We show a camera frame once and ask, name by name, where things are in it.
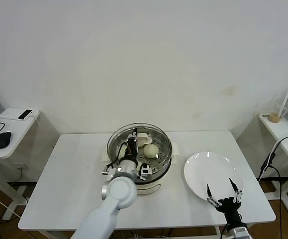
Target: cup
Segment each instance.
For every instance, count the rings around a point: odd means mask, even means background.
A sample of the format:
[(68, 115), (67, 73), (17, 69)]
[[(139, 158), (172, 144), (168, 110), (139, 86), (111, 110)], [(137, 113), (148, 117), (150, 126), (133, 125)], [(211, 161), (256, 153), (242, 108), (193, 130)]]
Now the cup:
[(276, 100), (268, 117), (269, 121), (273, 123), (278, 123), (282, 118), (284, 118), (284, 116), (288, 113), (288, 101), (285, 103), (280, 117), (278, 117), (281, 107), (282, 107), (282, 101)]

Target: table leg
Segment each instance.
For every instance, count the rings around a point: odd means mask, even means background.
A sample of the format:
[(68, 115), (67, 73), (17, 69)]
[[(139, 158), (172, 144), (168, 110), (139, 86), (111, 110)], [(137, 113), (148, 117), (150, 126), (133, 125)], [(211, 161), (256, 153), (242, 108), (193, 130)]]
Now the table leg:
[(59, 232), (59, 231), (39, 231), (39, 232), (47, 236), (49, 239), (68, 239), (69, 238), (63, 232)]
[[(11, 187), (9, 184), (6, 183), (2, 173), (0, 173), (0, 190), (6, 195), (8, 195), (13, 200), (12, 203), (15, 205), (15, 207), (18, 205), (22, 205), (22, 206), (26, 205), (26, 199), (22, 196), (22, 193), (24, 192), (23, 188), (21, 190), (19, 189), (19, 191), (14, 190), (13, 187)], [(3, 219), (10, 220), (12, 214), (9, 214), (9, 216), (10, 218), (7, 218), (4, 216)]]
[(214, 226), (214, 228), (215, 228), (215, 232), (217, 233), (217, 235), (221, 235), (219, 226)]

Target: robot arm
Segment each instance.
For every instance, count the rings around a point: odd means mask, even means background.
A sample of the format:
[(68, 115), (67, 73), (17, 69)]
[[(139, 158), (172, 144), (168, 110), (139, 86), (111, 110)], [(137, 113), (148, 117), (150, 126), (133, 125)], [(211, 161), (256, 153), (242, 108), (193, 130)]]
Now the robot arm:
[(136, 128), (124, 143), (128, 152), (120, 159), (118, 168), (108, 171), (113, 165), (111, 163), (102, 171), (102, 174), (107, 175), (101, 192), (103, 204), (90, 212), (71, 239), (108, 239), (116, 227), (119, 210), (134, 203), (137, 196), (134, 181), (138, 178)]
[(72, 239), (107, 239), (116, 227), (120, 209), (132, 205), (136, 199), (135, 183), (127, 177), (113, 179), (107, 187), (103, 204), (90, 212)]

